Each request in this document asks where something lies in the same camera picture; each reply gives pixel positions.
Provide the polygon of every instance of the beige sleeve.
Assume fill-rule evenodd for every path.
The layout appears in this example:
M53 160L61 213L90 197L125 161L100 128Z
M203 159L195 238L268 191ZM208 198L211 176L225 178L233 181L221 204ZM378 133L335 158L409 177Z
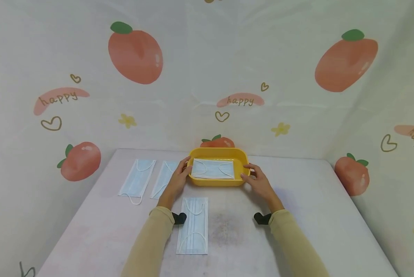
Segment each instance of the beige sleeve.
M121 277L158 277L165 243L173 229L169 209L155 207L142 227L125 262Z
M278 210L268 222L294 277L329 277L321 258L288 210Z

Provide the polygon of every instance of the hand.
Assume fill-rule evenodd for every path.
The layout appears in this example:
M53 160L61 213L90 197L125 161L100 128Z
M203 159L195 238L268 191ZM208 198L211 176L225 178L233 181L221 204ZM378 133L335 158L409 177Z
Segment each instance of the hand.
M190 158L191 157L188 156L181 160L178 167L174 170L167 187L159 198L158 206L166 207L171 210L175 198L184 189L187 176L191 173L193 168L192 166L187 167L187 161L189 161Z
M242 180L250 184L254 192L256 192L267 202L270 211L274 213L277 210L283 210L284 206L282 205L281 200L276 195L276 192L273 190L270 182L265 174L263 174L260 167L256 164L246 164L244 167L246 169L253 169L253 171L250 171L250 175L255 178L251 178L250 176L241 173Z

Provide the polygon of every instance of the person's right hand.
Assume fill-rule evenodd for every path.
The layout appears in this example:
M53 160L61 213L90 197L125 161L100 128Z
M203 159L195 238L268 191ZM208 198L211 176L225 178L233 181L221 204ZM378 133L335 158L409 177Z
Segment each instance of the person's right hand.
M263 174L260 167L256 164L246 164L244 167L246 169L253 169L253 171L250 171L250 175L254 176L255 178L253 179L250 176L241 173L242 180L250 184L254 192L256 192L267 202L270 211L274 213L277 210L283 210L284 207L281 200L276 195L276 192L273 190L270 182L268 181L265 174Z

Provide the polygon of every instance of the person's left hand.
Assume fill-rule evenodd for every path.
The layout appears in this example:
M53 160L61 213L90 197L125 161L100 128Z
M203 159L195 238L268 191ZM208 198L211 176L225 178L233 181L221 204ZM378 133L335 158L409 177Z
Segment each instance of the person's left hand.
M184 189L187 176L191 173L192 166L187 167L187 161L189 161L190 158L191 157L188 156L181 160L178 167L174 170L167 187L159 198L158 206L167 207L171 210L175 198Z

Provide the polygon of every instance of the yellow plastic basket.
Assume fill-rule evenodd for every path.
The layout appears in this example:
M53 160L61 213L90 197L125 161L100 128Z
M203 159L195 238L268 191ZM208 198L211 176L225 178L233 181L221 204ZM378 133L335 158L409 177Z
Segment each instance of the yellow plastic basket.
M202 179L189 175L196 186L211 187L237 187L245 181L241 178L241 173L250 175L250 169L245 169L244 164L248 164L247 154L239 148L219 148L205 147L195 148L190 152L191 159L187 165L193 165L193 159L204 160L232 160L234 168L234 179Z

